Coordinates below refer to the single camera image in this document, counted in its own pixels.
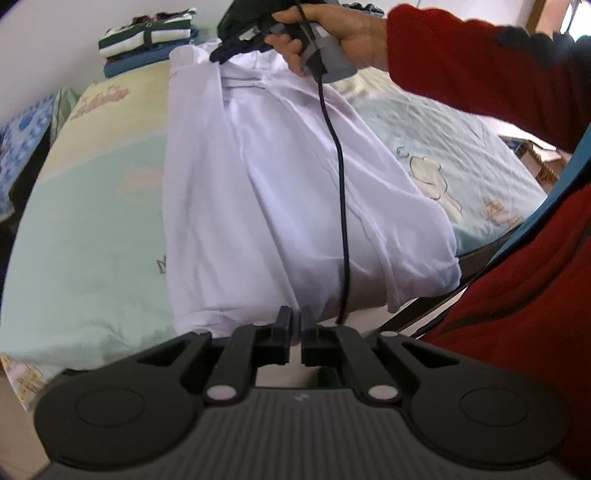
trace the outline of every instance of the black cord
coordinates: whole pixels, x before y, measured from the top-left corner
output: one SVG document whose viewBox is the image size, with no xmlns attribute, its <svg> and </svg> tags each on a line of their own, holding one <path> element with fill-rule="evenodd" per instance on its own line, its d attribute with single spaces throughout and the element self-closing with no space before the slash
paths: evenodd
<svg viewBox="0 0 591 480">
<path fill-rule="evenodd" d="M 318 45 L 316 44 L 316 38 L 314 36 L 314 32 L 312 32 L 312 27 L 310 22 L 306 17 L 306 13 L 301 6 L 300 0 L 295 0 L 295 5 L 300 12 L 300 15 L 306 25 L 306 28 L 309 31 L 309 36 L 311 39 L 312 44 L 315 46 L 316 50 L 318 50 Z M 343 286 L 340 293 L 340 306 L 339 306 L 339 315 L 336 319 L 337 325 L 342 325 L 345 322 L 346 315 L 347 315 L 347 303 L 349 301 L 349 292 L 351 290 L 351 262 L 349 259 L 349 235 L 347 232 L 347 203 L 345 198 L 345 159 L 343 158 L 343 147 L 340 144 L 339 137 L 336 134 L 335 128 L 333 127 L 332 122 L 330 121 L 330 116 L 328 110 L 326 108 L 326 100 L 324 99 L 324 87 L 322 85 L 322 77 L 315 79 L 318 83 L 318 97 L 320 99 L 320 108 L 322 108 L 322 115 L 324 115 L 324 121 L 326 122 L 326 126 L 329 129 L 330 136 L 333 138 L 335 142 L 338 162 L 339 162 L 339 202 L 340 202 L 340 231 L 341 236 L 343 238 Z"/>
</svg>

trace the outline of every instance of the red sweater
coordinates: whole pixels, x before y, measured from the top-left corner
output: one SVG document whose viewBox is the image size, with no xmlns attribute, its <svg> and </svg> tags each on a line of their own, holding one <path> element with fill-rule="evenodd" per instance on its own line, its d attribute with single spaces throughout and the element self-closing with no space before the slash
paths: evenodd
<svg viewBox="0 0 591 480">
<path fill-rule="evenodd" d="M 530 37 L 409 5 L 388 17 L 402 88 L 494 116 L 574 151 L 591 122 L 591 38 Z M 552 385 L 572 423 L 559 458 L 591 474 L 591 184 L 533 239 L 476 281 L 423 339 Z"/>
</svg>

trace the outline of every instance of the bed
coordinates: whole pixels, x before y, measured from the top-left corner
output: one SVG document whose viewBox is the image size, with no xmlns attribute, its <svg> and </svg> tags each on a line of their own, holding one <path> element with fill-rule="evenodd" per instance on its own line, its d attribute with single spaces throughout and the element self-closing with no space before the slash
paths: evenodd
<svg viewBox="0 0 591 480">
<path fill-rule="evenodd" d="M 167 84 L 161 62 L 89 87 L 40 173 L 0 325 L 2 364 L 25 408 L 64 371 L 175 336 L 160 205 Z M 496 241 L 545 199 L 481 119 L 405 93 L 374 69 L 334 88 L 446 210 L 459 255 Z"/>
</svg>

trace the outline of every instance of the circular pad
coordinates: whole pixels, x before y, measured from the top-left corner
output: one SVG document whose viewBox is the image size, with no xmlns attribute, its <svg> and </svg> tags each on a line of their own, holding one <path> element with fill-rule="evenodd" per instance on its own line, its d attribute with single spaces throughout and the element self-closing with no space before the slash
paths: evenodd
<svg viewBox="0 0 591 480">
<path fill-rule="evenodd" d="M 528 403 L 519 395 L 500 388 L 480 388 L 461 401 L 464 414 L 490 427 L 510 427 L 527 417 Z"/>
<path fill-rule="evenodd" d="M 141 395 L 126 388 L 105 388 L 84 395 L 76 413 L 93 427 L 119 427 L 137 419 L 144 409 Z"/>
</svg>

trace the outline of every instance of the shirt sleeve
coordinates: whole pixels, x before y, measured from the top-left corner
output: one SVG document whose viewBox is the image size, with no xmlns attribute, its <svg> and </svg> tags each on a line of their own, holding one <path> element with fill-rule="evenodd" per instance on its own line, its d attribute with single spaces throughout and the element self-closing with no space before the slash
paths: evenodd
<svg viewBox="0 0 591 480">
<path fill-rule="evenodd" d="M 568 152 L 591 122 L 591 37 L 552 40 L 400 5 L 388 16 L 388 64 L 409 92 L 515 124 Z"/>
</svg>

